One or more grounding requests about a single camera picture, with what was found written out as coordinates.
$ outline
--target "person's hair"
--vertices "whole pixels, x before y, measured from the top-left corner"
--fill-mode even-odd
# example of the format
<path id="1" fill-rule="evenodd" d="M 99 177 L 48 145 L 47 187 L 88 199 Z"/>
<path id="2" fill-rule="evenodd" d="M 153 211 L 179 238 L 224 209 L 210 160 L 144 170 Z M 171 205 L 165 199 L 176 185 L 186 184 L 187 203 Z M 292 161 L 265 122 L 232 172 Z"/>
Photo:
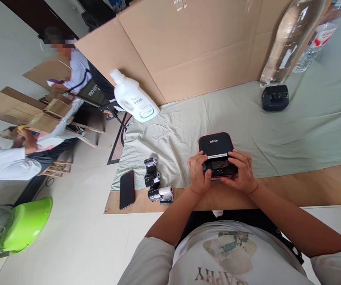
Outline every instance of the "person's hair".
<path id="1" fill-rule="evenodd" d="M 11 132 L 13 132 L 13 130 L 17 128 L 16 126 L 11 126 L 11 127 L 8 127 L 6 128 L 4 131 L 6 131 L 7 129 L 10 130 Z"/>
<path id="2" fill-rule="evenodd" d="M 66 39 L 60 29 L 49 26 L 44 31 L 44 43 L 46 44 L 66 44 Z"/>
<path id="3" fill-rule="evenodd" d="M 15 135 L 13 135 L 13 131 L 14 129 L 17 128 L 17 127 L 14 127 L 14 126 L 11 126 L 11 127 L 8 127 L 6 128 L 5 130 L 3 130 L 1 133 L 0 133 L 0 136 L 4 139 L 10 139 L 10 140 L 13 140 Z"/>

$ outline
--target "white plastic bottle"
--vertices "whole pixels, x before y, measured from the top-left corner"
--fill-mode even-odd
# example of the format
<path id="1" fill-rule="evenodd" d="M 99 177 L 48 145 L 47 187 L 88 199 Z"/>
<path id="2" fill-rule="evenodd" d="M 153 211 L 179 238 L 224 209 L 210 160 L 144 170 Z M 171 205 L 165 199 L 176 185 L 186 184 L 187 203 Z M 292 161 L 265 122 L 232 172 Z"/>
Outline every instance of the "white plastic bottle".
<path id="1" fill-rule="evenodd" d="M 317 23 L 326 0 L 293 0 L 278 26 L 260 86 L 275 86 L 289 74 L 293 60 Z"/>
<path id="2" fill-rule="evenodd" d="M 159 114 L 160 109 L 136 80 L 126 77 L 118 69 L 111 71 L 110 75 L 116 82 L 116 101 L 137 121 L 144 123 Z"/>
<path id="3" fill-rule="evenodd" d="M 324 45 L 337 29 L 341 21 L 341 0 L 337 0 L 333 9 L 322 19 L 313 37 L 311 38 L 305 51 L 302 53 L 296 66 L 294 73 L 304 72 L 309 65 L 315 60 Z"/>

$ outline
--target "cardboard box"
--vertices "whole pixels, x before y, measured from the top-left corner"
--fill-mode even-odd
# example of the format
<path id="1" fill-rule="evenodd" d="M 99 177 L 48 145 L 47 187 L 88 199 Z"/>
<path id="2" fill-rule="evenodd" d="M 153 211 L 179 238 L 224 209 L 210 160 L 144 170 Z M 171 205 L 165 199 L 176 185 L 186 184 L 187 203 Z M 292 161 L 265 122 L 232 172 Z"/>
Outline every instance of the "cardboard box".
<path id="1" fill-rule="evenodd" d="M 39 133 L 51 133 L 58 125 L 59 120 L 41 112 L 27 124 L 27 128 Z"/>
<path id="2" fill-rule="evenodd" d="M 162 105 L 259 80 L 291 2 L 188 0 L 177 11 L 172 1 L 141 0 L 76 47 L 111 83 L 117 68 Z"/>
<path id="3" fill-rule="evenodd" d="M 59 99 L 53 99 L 44 109 L 44 113 L 56 119 L 61 119 L 70 111 L 71 106 L 62 102 Z"/>
<path id="4" fill-rule="evenodd" d="M 46 105 L 11 87 L 0 91 L 0 120 L 13 125 L 26 125 L 42 113 Z"/>
<path id="5" fill-rule="evenodd" d="M 44 98 L 43 101 L 47 102 L 48 104 L 53 100 L 53 99 L 58 99 L 61 100 L 62 102 L 64 102 L 65 104 L 70 105 L 72 100 L 70 98 L 67 98 L 66 96 L 57 93 L 57 92 L 50 92 L 49 94 L 47 94 Z"/>

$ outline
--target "clear plastic bottle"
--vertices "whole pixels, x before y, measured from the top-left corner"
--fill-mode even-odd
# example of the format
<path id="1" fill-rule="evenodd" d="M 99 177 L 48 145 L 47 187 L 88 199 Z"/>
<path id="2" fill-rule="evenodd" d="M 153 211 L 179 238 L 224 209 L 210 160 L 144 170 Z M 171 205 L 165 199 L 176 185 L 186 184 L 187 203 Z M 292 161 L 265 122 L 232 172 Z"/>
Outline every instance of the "clear plastic bottle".
<path id="1" fill-rule="evenodd" d="M 322 19 L 317 30 L 314 32 L 308 46 L 302 53 L 296 66 L 293 69 L 294 73 L 304 72 L 309 65 L 315 60 L 324 45 L 337 29 L 341 21 L 341 0 L 338 0 L 333 9 L 326 14 Z"/>
<path id="2" fill-rule="evenodd" d="M 278 26 L 260 86 L 275 86 L 286 79 L 301 45 L 317 23 L 325 0 L 293 0 Z"/>

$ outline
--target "wooden chair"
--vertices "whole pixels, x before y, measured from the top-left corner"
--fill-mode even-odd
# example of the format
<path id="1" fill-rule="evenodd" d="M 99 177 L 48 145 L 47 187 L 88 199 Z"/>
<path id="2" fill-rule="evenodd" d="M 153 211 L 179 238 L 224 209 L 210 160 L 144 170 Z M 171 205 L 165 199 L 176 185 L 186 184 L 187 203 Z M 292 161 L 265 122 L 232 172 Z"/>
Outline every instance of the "wooden chair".
<path id="1" fill-rule="evenodd" d="M 72 162 L 56 160 L 53 162 L 52 165 L 46 168 L 44 172 L 38 174 L 38 176 L 46 175 L 53 177 L 62 177 L 64 173 L 70 173 L 70 167 L 68 170 L 66 170 L 66 165 L 72 165 Z"/>

